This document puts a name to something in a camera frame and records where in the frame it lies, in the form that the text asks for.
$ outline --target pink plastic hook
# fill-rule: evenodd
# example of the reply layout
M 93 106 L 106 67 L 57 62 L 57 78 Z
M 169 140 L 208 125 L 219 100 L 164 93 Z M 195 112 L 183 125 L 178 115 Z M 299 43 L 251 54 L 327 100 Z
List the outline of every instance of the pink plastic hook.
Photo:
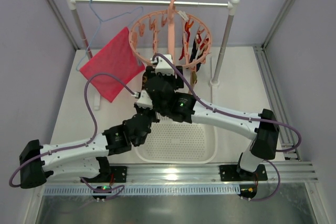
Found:
M 168 10 L 167 10 L 167 18 L 168 18 L 168 54 L 170 54 L 173 58 L 173 64 L 175 64 L 174 52 L 175 52 L 175 25 L 174 25 L 174 14 L 175 14 L 175 6 L 174 2 L 176 0 L 171 0 Z

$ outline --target metal floor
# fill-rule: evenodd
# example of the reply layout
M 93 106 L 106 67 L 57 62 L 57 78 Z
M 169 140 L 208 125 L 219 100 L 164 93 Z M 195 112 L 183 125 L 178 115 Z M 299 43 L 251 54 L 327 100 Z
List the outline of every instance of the metal floor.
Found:
M 275 186 L 259 185 L 258 195 L 269 195 Z M 36 223 L 317 223 L 304 183 L 282 184 L 274 198 L 263 202 L 247 202 L 237 195 L 132 196 L 107 202 L 92 200 L 91 196 L 44 196 Z

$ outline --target white perforated tray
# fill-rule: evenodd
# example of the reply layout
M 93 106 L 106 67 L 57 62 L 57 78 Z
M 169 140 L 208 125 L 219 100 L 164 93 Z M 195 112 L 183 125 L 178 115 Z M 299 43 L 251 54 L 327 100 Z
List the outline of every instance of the white perforated tray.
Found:
M 217 133 L 213 126 L 177 123 L 158 115 L 145 144 L 135 148 L 138 157 L 152 163 L 204 164 L 217 153 Z

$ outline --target red mesh cloth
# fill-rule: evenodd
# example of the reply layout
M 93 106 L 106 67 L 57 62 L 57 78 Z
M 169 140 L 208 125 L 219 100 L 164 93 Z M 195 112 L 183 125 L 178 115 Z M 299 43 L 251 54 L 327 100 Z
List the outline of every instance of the red mesh cloth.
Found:
M 129 30 L 125 27 L 80 69 L 86 79 L 96 73 L 107 72 L 115 75 L 124 83 L 128 83 L 145 69 L 143 64 L 138 65 L 133 55 L 128 42 L 128 34 Z M 109 76 L 97 76 L 91 84 L 109 102 L 112 102 L 123 89 L 118 81 Z

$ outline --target white cable clip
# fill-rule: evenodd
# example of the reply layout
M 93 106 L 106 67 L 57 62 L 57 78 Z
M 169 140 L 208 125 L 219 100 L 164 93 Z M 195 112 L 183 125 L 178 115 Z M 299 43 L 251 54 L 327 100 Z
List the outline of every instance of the white cable clip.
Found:
M 154 60 L 151 58 L 151 64 L 155 65 L 158 63 L 159 63 L 158 57 L 155 57 Z
M 189 20 L 187 13 L 185 13 L 184 11 L 180 10 L 180 11 L 178 11 L 177 13 L 178 13 L 178 14 L 181 16 L 181 18 L 183 18 L 185 21 L 188 21 L 188 20 Z
M 139 99 L 140 98 L 140 93 L 139 92 L 134 92 L 134 94 L 132 94 L 131 96 Z

